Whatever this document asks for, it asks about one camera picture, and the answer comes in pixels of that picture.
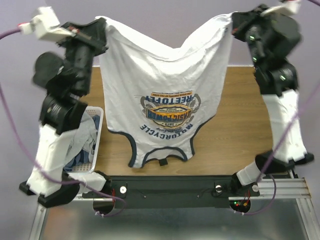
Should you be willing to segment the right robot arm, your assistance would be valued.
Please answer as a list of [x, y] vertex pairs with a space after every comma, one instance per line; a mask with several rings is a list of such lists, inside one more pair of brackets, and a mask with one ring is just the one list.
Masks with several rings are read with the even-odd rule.
[[302, 39], [294, 20], [299, 0], [282, 0], [277, 6], [261, 4], [251, 11], [232, 14], [232, 35], [248, 46], [254, 79], [266, 105], [272, 148], [231, 177], [230, 189], [242, 195], [264, 175], [292, 170], [314, 160], [303, 143], [298, 117], [298, 73], [287, 57]]

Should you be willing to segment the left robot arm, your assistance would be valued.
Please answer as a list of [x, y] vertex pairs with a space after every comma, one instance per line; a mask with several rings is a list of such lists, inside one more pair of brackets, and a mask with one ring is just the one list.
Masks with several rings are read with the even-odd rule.
[[106, 21], [88, 24], [67, 22], [68, 32], [57, 44], [64, 56], [47, 51], [34, 65], [33, 82], [46, 90], [39, 115], [39, 143], [34, 168], [19, 185], [26, 195], [36, 195], [45, 208], [70, 203], [78, 194], [111, 193], [108, 177], [101, 171], [69, 174], [64, 167], [71, 140], [80, 126], [87, 104], [80, 99], [90, 92], [93, 60], [107, 50]]

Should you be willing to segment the white tank top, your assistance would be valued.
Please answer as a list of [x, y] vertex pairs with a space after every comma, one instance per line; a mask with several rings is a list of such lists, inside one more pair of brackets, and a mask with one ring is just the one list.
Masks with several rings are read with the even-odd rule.
[[195, 154], [194, 138], [220, 104], [232, 16], [212, 17], [172, 48], [109, 17], [99, 57], [107, 128], [131, 145], [131, 168]]

